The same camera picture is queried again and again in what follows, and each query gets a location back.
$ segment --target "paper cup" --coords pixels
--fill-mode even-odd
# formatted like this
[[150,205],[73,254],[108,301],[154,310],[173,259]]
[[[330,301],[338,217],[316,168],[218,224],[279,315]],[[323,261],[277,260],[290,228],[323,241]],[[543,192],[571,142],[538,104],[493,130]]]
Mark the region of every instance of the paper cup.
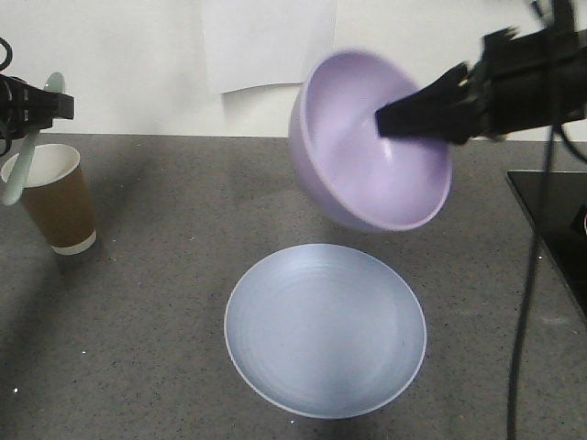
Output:
[[[10,158],[0,170],[4,182],[17,157]],[[95,242],[94,215],[83,182],[80,153],[74,147],[36,147],[20,200],[56,253],[79,254]]]

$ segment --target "cup rim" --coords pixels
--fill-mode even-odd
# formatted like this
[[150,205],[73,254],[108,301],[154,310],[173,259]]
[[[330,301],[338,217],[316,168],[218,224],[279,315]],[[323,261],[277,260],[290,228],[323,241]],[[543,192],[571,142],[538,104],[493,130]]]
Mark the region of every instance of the cup rim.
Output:
[[[43,181],[41,183],[37,183],[34,185],[31,185],[28,183],[28,178],[27,178],[27,182],[25,182],[25,188],[38,188],[41,186],[47,186],[50,185],[54,182],[60,181],[61,179],[63,179],[64,177],[68,176],[69,174],[71,174],[80,164],[80,152],[72,147],[71,145],[67,145],[67,144],[59,144],[59,143],[52,143],[52,144],[42,144],[42,145],[37,145],[35,147],[35,150],[38,149],[67,149],[69,150],[71,153],[73,153],[73,155],[75,156],[75,161],[72,163],[71,167],[68,167],[66,169],[64,169],[62,172],[60,172],[59,174],[57,174],[56,176],[54,176],[52,179]],[[2,166],[2,169],[0,170],[0,177],[2,178],[2,181],[4,183],[8,182],[8,178],[10,177],[10,174],[12,173],[12,169],[14,168],[14,165],[18,159],[18,155],[19,153],[15,154],[14,156],[12,156],[9,160],[6,161],[6,163]]]

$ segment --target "light blue plate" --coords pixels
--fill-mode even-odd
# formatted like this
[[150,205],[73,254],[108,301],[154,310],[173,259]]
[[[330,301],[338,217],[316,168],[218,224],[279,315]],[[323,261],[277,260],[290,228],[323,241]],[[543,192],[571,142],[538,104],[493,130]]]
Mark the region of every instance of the light blue plate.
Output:
[[374,411],[412,382],[426,350],[414,293],[348,247],[289,247],[253,266],[225,315],[230,357],[263,398],[308,417]]

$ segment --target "plate rim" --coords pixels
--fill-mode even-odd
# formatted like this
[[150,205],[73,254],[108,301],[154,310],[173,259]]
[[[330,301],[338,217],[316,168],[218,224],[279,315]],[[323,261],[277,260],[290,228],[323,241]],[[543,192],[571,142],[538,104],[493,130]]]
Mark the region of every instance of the plate rim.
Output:
[[[319,414],[319,413],[311,413],[311,412],[304,412],[304,411],[300,411],[297,410],[295,408],[292,408],[290,406],[287,406],[283,403],[280,403],[276,400],[274,400],[272,397],[268,396],[267,394],[265,394],[264,392],[262,392],[261,390],[259,390],[255,385],[253,385],[253,383],[249,380],[249,378],[243,373],[242,369],[240,368],[240,366],[238,365],[238,362],[235,360],[235,357],[232,353],[232,349],[230,347],[230,342],[228,341],[228,332],[227,332],[227,318],[228,318],[228,311],[230,309],[230,304],[232,303],[232,300],[234,298],[235,292],[238,289],[238,286],[240,285],[240,283],[249,275],[250,272],[254,271],[263,261],[265,261],[266,259],[269,259],[271,257],[276,256],[277,254],[281,254],[283,252],[287,252],[287,251],[291,251],[295,248],[309,248],[309,247],[334,247],[334,248],[343,248],[345,249],[345,251],[352,251],[352,252],[358,252],[360,254],[362,254],[363,256],[368,257],[369,259],[372,259],[374,261],[376,261],[378,264],[383,265],[387,270],[390,270],[395,276],[397,276],[397,278],[402,282],[402,284],[406,287],[406,289],[411,293],[411,296],[413,298],[413,300],[415,301],[415,304],[417,306],[417,310],[419,312],[420,318],[421,318],[421,324],[422,324],[422,329],[423,329],[423,341],[422,341],[422,350],[420,353],[420,357],[417,361],[417,364],[414,368],[414,371],[412,372],[410,378],[404,383],[404,385],[402,385],[402,387],[400,387],[400,389],[398,391],[396,391],[393,395],[391,395],[390,397],[388,397],[387,399],[385,399],[384,401],[373,405],[372,407],[365,409],[365,410],[361,410],[361,411],[357,411],[357,412],[353,412],[353,413],[349,413],[349,414],[341,414],[341,415],[331,415],[331,414]],[[230,293],[230,297],[228,298],[227,301],[227,306],[225,309],[225,313],[224,313],[224,325],[223,325],[223,331],[224,331],[224,339],[225,339],[225,344],[227,347],[227,351],[228,354],[230,356],[230,361],[232,362],[232,365],[235,367],[235,369],[237,370],[238,374],[240,375],[240,377],[242,379],[245,380],[245,382],[247,383],[247,385],[249,385],[258,395],[260,395],[265,401],[272,403],[273,405],[281,408],[282,410],[285,410],[289,413],[294,413],[297,415],[301,415],[303,417],[309,417],[309,418],[313,418],[313,419],[324,419],[324,420],[337,420],[337,419],[348,419],[351,417],[357,417],[360,415],[364,415],[367,413],[372,413],[373,411],[376,411],[380,408],[382,408],[383,406],[387,405],[388,403],[394,401],[397,397],[399,397],[414,381],[415,376],[418,374],[420,368],[422,367],[422,364],[424,363],[424,356],[426,355],[426,347],[427,347],[427,329],[426,329],[426,318],[424,316],[424,311],[422,309],[422,304],[420,304],[420,301],[418,301],[417,297],[415,296],[414,291],[412,290],[412,288],[409,286],[409,284],[407,282],[405,282],[404,278],[401,277],[395,270],[393,270],[391,267],[389,267],[387,264],[383,263],[381,260],[379,260],[378,258],[375,258],[374,256],[363,252],[361,250],[358,250],[354,247],[346,247],[346,246],[341,246],[341,245],[335,245],[335,244],[331,244],[331,243],[305,243],[305,244],[301,244],[301,245],[295,245],[295,246],[291,246],[291,247],[286,247],[280,250],[277,250],[269,255],[267,255],[266,257],[260,259],[259,261],[257,261],[255,264],[253,264],[245,273],[243,273],[243,275],[238,279],[237,284],[235,285],[235,287],[233,288],[232,292]]]

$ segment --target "white wall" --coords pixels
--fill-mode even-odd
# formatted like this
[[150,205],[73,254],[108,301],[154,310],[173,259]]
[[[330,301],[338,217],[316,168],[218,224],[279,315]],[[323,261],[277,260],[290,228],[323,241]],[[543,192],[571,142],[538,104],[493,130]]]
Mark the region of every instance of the white wall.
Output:
[[[479,59],[480,38],[511,25],[539,29],[524,0],[338,0],[335,48],[376,51],[426,85]],[[37,86],[65,75],[76,117],[57,132],[282,137],[299,89],[210,93],[198,0],[3,0],[0,36],[15,52],[4,74]],[[570,133],[587,140],[587,122]]]

